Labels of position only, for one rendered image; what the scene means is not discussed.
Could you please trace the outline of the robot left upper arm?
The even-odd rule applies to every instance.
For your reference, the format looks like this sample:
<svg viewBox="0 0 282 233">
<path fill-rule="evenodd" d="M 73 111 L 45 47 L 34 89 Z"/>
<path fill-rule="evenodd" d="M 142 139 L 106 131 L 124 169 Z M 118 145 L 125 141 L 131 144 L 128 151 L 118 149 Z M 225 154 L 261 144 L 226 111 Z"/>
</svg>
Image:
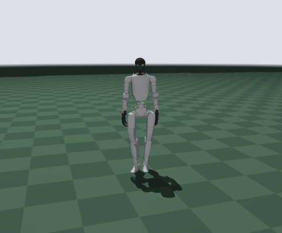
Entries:
<svg viewBox="0 0 282 233">
<path fill-rule="evenodd" d="M 149 76 L 150 78 L 150 82 L 151 82 L 151 91 L 152 91 L 152 94 L 151 94 L 151 97 L 152 98 L 158 98 L 158 93 L 156 92 L 157 90 L 157 84 L 156 84 L 156 78 L 154 76 Z"/>
</svg>

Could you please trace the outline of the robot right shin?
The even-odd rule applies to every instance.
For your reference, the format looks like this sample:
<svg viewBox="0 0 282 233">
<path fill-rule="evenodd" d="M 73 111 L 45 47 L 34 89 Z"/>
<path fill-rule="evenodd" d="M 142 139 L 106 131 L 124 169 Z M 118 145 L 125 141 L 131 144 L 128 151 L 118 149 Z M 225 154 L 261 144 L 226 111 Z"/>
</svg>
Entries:
<svg viewBox="0 0 282 233">
<path fill-rule="evenodd" d="M 134 143 L 131 142 L 131 153 L 133 156 L 134 165 L 138 166 L 139 145 L 135 146 Z"/>
</svg>

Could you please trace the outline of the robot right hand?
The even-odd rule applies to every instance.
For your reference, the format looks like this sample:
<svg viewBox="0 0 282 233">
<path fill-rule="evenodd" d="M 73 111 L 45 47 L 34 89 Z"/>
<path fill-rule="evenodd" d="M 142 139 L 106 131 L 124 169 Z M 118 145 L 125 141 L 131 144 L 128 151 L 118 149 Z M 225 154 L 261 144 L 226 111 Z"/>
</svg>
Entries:
<svg viewBox="0 0 282 233">
<path fill-rule="evenodd" d="M 126 110 L 122 113 L 122 123 L 123 123 L 124 126 L 127 126 L 127 125 L 126 125 L 127 122 L 126 122 L 126 120 L 125 120 L 125 116 L 127 115 L 126 113 L 127 113 Z M 125 123 L 126 123 L 126 124 L 125 124 Z"/>
</svg>

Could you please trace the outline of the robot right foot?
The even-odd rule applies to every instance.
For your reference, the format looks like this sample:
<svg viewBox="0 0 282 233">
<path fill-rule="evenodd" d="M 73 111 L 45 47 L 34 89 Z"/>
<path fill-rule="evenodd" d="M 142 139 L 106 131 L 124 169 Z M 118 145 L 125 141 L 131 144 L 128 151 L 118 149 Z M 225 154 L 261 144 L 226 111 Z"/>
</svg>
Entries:
<svg viewBox="0 0 282 233">
<path fill-rule="evenodd" d="M 137 172 L 140 168 L 141 168 L 140 164 L 138 164 L 138 166 L 135 165 L 135 166 L 133 167 L 133 169 L 131 170 L 131 173 Z"/>
</svg>

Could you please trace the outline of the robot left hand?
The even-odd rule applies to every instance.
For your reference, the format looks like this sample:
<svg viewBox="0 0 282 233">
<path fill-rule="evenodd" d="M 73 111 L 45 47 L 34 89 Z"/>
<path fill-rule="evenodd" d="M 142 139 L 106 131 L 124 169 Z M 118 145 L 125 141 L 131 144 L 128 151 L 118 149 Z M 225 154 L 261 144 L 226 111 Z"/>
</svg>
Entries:
<svg viewBox="0 0 282 233">
<path fill-rule="evenodd" d="M 155 116 L 156 116 L 156 118 L 155 118 L 155 126 L 157 125 L 157 123 L 158 123 L 158 110 L 155 110 Z"/>
</svg>

